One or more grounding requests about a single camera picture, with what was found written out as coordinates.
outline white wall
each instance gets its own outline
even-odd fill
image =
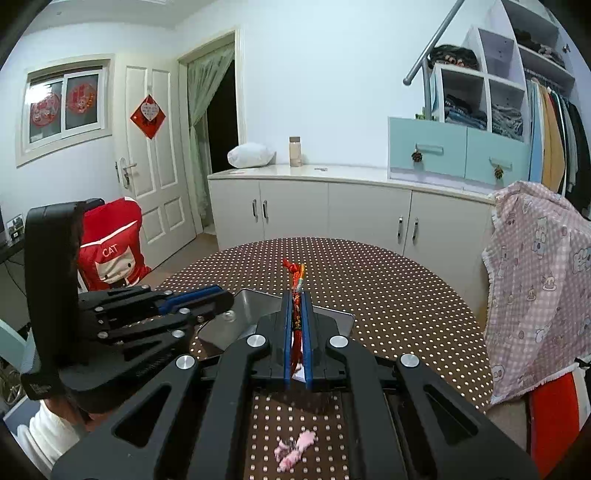
[[[242,28],[246,134],[288,162],[385,167],[387,117],[423,106],[402,78],[456,0],[217,0],[177,27],[180,53]],[[442,38],[461,44],[493,0],[467,0]]]
[[[0,70],[0,206],[8,220],[36,206],[121,196],[112,137],[100,138],[38,158],[16,168],[15,127],[22,111],[25,71],[44,63],[95,53],[152,52],[170,58],[178,51],[174,31],[116,23],[90,23],[25,34]]]

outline drawer handle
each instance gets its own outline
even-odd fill
[[[488,157],[488,160],[491,162],[493,167],[502,167],[506,170],[513,170],[513,164],[510,161],[507,162],[494,157]]]
[[[440,147],[439,145],[415,144],[414,151],[420,153],[434,153],[435,155],[443,155],[443,147]]]

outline metal railing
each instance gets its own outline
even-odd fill
[[[427,46],[423,49],[423,52],[420,54],[419,58],[414,63],[413,68],[410,69],[410,72],[408,72],[408,75],[406,75],[406,77],[402,81],[403,84],[410,85],[413,82],[413,79],[416,77],[419,68],[421,68],[421,67],[423,68],[423,90],[424,90],[424,94],[425,94],[425,120],[430,120],[432,118],[432,115],[431,115],[431,105],[432,105],[431,104],[431,84],[429,81],[429,69],[428,69],[428,65],[427,65],[427,56],[429,55],[429,53],[431,52],[431,50],[433,49],[435,44],[439,41],[439,39],[443,35],[443,32],[445,32],[445,30],[447,29],[449,24],[452,22],[453,17],[456,16],[457,11],[463,5],[464,1],[465,0],[457,0],[457,2],[454,4],[452,9],[449,11],[447,16],[443,20],[443,22],[441,22],[441,25],[439,25],[439,28],[437,29],[435,34],[431,37],[431,40],[429,40],[429,43],[427,44]]]

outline cartoon print fabric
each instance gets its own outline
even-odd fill
[[[496,192],[485,342],[491,404],[572,371],[591,355],[591,224],[538,183]]]

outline round table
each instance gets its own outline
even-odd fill
[[[414,353],[476,408],[486,408],[492,376],[470,308],[441,278],[389,250],[330,238],[268,240],[204,258],[159,288],[181,292],[217,284],[233,294],[251,288],[281,295],[289,281],[283,258],[306,264],[304,288],[314,305],[355,316],[351,338],[386,358]],[[197,337],[191,352],[196,358],[212,353]],[[330,397],[329,411],[318,416],[296,408],[287,397],[256,395],[245,478],[348,480],[348,442],[337,394]],[[278,473],[273,457],[277,437],[297,439],[301,429],[316,430],[319,441],[293,474]]]

